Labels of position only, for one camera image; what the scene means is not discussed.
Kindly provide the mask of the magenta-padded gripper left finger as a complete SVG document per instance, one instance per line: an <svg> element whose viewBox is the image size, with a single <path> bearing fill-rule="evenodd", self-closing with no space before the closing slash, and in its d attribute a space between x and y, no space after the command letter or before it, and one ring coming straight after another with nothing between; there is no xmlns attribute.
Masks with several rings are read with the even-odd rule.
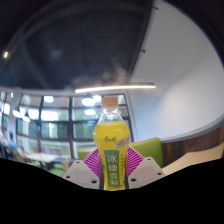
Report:
<svg viewBox="0 0 224 224"><path fill-rule="evenodd" d="M83 160L75 160L63 178L89 189L104 189L104 177L98 150L90 152Z"/></svg>

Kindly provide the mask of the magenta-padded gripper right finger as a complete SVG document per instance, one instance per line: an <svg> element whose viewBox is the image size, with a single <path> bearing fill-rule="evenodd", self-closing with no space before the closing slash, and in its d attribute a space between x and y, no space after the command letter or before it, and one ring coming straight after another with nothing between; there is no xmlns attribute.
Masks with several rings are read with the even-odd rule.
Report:
<svg viewBox="0 0 224 224"><path fill-rule="evenodd" d="M127 189L146 186L165 176L166 174L152 157L144 157L134 148L128 148L125 174Z"/></svg>

